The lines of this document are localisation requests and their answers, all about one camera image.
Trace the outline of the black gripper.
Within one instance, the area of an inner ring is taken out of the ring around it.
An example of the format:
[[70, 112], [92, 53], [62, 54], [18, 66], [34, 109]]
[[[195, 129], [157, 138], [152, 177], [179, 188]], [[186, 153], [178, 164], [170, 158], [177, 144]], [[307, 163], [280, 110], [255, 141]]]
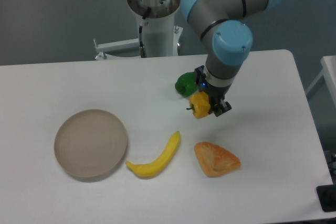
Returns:
[[198, 90], [205, 92], [209, 96], [209, 114], [216, 117], [232, 109], [229, 102], [225, 101], [225, 94], [233, 83], [233, 79], [220, 79], [210, 73], [205, 65], [197, 67], [195, 70], [195, 84]]

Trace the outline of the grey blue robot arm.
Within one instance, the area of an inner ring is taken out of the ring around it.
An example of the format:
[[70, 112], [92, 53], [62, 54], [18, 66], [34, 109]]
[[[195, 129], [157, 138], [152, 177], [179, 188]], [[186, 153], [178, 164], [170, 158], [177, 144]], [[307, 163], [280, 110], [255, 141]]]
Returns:
[[180, 10], [199, 41], [207, 50], [204, 65], [194, 71], [196, 91], [185, 84], [176, 90], [189, 99], [188, 109], [200, 119], [220, 116], [232, 107], [225, 95], [249, 55], [253, 36], [242, 19], [265, 11], [281, 0], [127, 0], [140, 18], [138, 45], [145, 58], [156, 44], [144, 34], [150, 20], [166, 18]]

